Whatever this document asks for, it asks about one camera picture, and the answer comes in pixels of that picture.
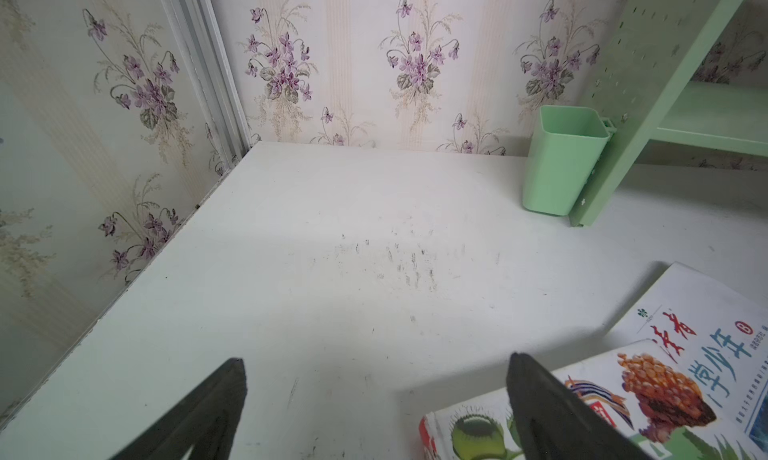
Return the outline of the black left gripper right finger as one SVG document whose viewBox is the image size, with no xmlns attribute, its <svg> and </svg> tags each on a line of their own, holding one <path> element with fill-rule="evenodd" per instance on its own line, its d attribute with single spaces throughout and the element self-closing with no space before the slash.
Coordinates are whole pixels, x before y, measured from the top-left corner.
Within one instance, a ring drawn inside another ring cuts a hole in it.
<svg viewBox="0 0 768 460">
<path fill-rule="evenodd" d="M 506 390 L 527 459 L 646 459 L 526 353 L 510 356 Z"/>
</svg>

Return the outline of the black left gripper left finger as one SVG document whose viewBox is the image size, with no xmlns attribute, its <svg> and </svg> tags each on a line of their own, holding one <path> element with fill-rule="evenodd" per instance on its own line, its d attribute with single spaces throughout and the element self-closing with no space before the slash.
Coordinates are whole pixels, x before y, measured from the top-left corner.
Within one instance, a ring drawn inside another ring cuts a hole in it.
<svg viewBox="0 0 768 460">
<path fill-rule="evenodd" d="M 230 358 L 115 459 L 227 459 L 247 397 L 244 361 Z"/>
</svg>

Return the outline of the green nature encyclopedia book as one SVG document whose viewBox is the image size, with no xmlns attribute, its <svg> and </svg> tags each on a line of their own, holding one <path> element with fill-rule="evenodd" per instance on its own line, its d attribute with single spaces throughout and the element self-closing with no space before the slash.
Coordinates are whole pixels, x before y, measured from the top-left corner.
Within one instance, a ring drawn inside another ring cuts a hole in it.
<svg viewBox="0 0 768 460">
<path fill-rule="evenodd" d="M 651 341 L 549 372 L 646 459 L 767 456 Z M 506 385 L 426 414 L 419 435 L 428 459 L 527 459 Z"/>
</svg>

